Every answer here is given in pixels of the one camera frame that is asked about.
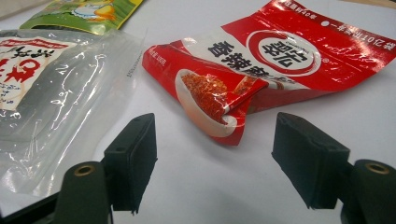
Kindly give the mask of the clear plastic snack bag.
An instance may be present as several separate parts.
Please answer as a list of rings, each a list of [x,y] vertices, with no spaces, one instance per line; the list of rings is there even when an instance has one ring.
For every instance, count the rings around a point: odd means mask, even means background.
[[[0,216],[59,190],[126,113],[144,40],[0,31]]]

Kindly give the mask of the green snack packet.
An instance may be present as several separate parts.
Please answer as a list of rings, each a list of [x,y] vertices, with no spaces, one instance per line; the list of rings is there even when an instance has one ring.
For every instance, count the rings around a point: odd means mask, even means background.
[[[144,0],[53,0],[21,29],[61,29],[103,35],[120,29]]]

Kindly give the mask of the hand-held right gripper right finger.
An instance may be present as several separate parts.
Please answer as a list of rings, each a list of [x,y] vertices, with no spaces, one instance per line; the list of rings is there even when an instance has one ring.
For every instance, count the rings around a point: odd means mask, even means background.
[[[301,117],[280,112],[272,156],[308,208],[333,209],[350,150]]]

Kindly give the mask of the red chili powder packet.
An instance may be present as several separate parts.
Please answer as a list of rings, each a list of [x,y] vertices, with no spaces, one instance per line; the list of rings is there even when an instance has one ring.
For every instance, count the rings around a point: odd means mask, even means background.
[[[143,67],[215,141],[236,146],[248,114],[350,89],[396,58],[396,40],[271,0],[209,33],[147,49]]]

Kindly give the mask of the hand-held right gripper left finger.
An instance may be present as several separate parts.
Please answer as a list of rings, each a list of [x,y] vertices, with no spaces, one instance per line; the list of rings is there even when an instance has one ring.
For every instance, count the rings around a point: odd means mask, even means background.
[[[157,161],[155,116],[132,119],[105,150],[103,163],[114,211],[139,210]]]

